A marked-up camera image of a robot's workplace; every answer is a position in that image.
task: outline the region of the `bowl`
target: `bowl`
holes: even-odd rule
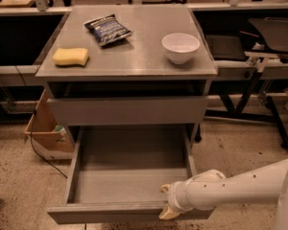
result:
[[[190,34],[168,34],[162,39],[165,55],[175,64],[190,60],[200,47],[200,41]]]

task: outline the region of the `cabinet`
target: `cabinet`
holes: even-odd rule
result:
[[[133,35],[100,48],[83,23],[110,14]],[[170,33],[201,41],[193,59],[175,65],[166,58],[161,40]],[[85,47],[89,61],[60,68],[52,61],[58,47]],[[157,220],[166,202],[160,186],[195,174],[191,147],[216,74],[184,6],[73,8],[36,74],[75,144],[64,203],[48,210],[51,217],[57,223]]]

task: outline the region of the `concrete floor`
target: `concrete floor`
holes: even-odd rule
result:
[[[282,98],[277,106],[288,131],[285,102]],[[267,112],[253,102],[250,109]],[[0,125],[0,230],[84,229],[83,224],[57,225],[47,215],[48,207],[61,205],[66,179],[24,142],[25,127]],[[288,158],[272,124],[206,119],[202,136],[193,147],[200,172],[217,169],[232,176]],[[68,173],[69,161],[53,163]],[[268,230],[273,229],[275,214],[275,205],[232,204],[218,207],[207,220],[88,224],[87,229]]]

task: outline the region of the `closed drawer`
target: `closed drawer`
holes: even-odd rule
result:
[[[58,223],[158,220],[163,184],[195,175],[183,126],[95,126],[80,132]],[[207,219],[192,211],[178,219]]]
[[[68,126],[199,123],[207,97],[50,99],[57,122]]]

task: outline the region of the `yellow sponge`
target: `yellow sponge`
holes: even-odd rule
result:
[[[58,48],[52,56],[52,60],[57,65],[82,65],[85,66],[88,60],[88,50],[86,48]]]

